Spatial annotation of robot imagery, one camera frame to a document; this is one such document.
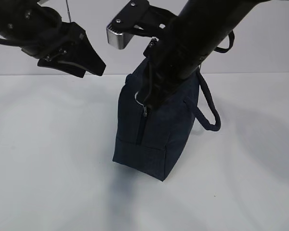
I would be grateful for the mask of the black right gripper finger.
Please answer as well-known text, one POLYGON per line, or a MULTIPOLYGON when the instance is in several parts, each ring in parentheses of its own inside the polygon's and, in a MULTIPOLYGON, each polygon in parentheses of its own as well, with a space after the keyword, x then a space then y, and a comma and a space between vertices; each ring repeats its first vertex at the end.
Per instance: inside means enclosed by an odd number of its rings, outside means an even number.
POLYGON ((159 108, 181 85, 178 79, 142 79, 139 103, 150 109, 159 108))

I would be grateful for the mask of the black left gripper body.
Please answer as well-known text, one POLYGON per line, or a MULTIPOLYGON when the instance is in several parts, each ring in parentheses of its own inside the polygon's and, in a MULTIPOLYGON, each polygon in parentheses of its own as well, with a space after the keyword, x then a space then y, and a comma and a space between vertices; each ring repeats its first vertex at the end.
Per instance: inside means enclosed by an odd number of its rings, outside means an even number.
POLYGON ((42 59, 70 43, 79 43, 86 31, 77 23, 62 22, 56 29, 49 29, 38 36, 37 45, 21 47, 21 51, 36 59, 42 59))

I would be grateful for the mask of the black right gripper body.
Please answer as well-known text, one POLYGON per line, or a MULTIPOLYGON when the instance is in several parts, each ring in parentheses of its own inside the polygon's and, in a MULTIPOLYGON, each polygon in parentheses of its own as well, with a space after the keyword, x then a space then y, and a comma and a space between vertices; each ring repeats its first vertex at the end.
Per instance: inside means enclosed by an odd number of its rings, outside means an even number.
POLYGON ((180 38, 152 39, 144 56, 147 58, 144 79, 178 79, 180 88, 205 59, 205 47, 180 38))

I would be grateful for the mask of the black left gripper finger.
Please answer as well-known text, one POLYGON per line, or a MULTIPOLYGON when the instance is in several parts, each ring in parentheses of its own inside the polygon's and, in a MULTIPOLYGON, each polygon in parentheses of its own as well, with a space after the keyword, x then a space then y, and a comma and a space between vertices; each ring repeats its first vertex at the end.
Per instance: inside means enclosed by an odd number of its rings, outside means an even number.
POLYGON ((37 65, 38 67, 55 69, 79 78, 83 78, 86 74, 86 69, 78 58, 56 57, 53 59, 39 59, 37 65))
POLYGON ((65 72, 74 76, 85 76, 89 72, 102 76, 106 64, 92 47, 86 33, 81 33, 77 42, 68 47, 66 54, 60 58, 60 64, 65 72))

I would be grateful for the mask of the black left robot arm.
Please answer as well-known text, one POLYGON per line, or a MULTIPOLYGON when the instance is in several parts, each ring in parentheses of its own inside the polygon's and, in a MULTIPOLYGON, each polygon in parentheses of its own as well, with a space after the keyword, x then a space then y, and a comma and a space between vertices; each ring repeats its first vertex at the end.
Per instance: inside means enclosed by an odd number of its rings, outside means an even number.
POLYGON ((106 68, 80 25, 37 0, 0 0, 0 36, 0 45, 19 47, 39 67, 80 78, 102 76, 106 68))

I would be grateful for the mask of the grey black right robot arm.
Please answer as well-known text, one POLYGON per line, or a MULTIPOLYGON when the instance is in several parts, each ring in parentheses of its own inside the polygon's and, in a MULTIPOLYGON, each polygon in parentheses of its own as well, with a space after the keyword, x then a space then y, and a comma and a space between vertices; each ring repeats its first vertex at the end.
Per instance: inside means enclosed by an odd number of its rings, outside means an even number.
POLYGON ((157 108, 186 82, 260 0, 189 0, 149 49, 137 100, 157 108))

